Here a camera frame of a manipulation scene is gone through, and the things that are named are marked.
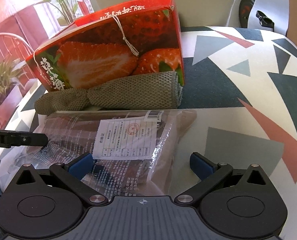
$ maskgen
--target black wheel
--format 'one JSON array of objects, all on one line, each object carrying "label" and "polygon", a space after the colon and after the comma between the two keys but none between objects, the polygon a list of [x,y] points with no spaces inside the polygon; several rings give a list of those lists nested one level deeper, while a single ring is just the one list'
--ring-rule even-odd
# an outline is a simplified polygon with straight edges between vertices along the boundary
[{"label": "black wheel", "polygon": [[255,0],[241,0],[239,7],[239,19],[242,28],[247,28],[250,11],[253,8]]}]

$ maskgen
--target geometric patterned tablecloth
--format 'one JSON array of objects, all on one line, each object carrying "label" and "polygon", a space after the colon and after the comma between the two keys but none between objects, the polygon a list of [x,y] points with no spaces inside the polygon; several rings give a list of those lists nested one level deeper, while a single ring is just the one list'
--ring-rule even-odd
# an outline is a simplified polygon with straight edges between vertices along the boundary
[{"label": "geometric patterned tablecloth", "polygon": [[[198,182],[189,169],[197,151],[235,168],[260,164],[288,208],[281,233],[297,240],[297,48],[263,30],[199,27],[182,33],[185,86],[179,108],[197,108],[198,119],[181,139],[170,195]],[[18,105],[7,130],[33,131],[37,82]],[[0,149],[0,159],[9,152]]]}]

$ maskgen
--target planter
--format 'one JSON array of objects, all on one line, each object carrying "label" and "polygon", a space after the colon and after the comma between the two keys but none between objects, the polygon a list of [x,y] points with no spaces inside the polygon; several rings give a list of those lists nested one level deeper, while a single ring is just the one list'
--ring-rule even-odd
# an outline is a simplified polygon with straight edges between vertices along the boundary
[{"label": "planter", "polygon": [[0,105],[0,129],[4,129],[12,117],[15,108],[23,96],[18,86],[15,86]]}]

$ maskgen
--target textured cloth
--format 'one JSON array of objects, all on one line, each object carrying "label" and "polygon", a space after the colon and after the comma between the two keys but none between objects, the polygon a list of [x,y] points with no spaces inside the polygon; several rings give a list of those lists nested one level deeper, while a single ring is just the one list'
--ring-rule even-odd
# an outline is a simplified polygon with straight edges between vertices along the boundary
[{"label": "textured cloth", "polygon": [[175,71],[117,78],[103,85],[66,89],[44,94],[35,102],[38,114],[80,111],[93,105],[130,110],[176,109],[182,100],[182,87]]}]

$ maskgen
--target gray ribbed plate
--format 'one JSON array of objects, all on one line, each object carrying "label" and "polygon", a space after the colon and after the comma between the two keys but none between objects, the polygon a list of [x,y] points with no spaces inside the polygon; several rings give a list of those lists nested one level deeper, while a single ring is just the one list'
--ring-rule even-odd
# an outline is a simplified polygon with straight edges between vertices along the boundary
[{"label": "gray ribbed plate", "polygon": [[[7,236],[5,240],[14,240]],[[228,240],[207,228],[196,211],[170,197],[115,197],[92,207],[82,222],[53,240]]]}]

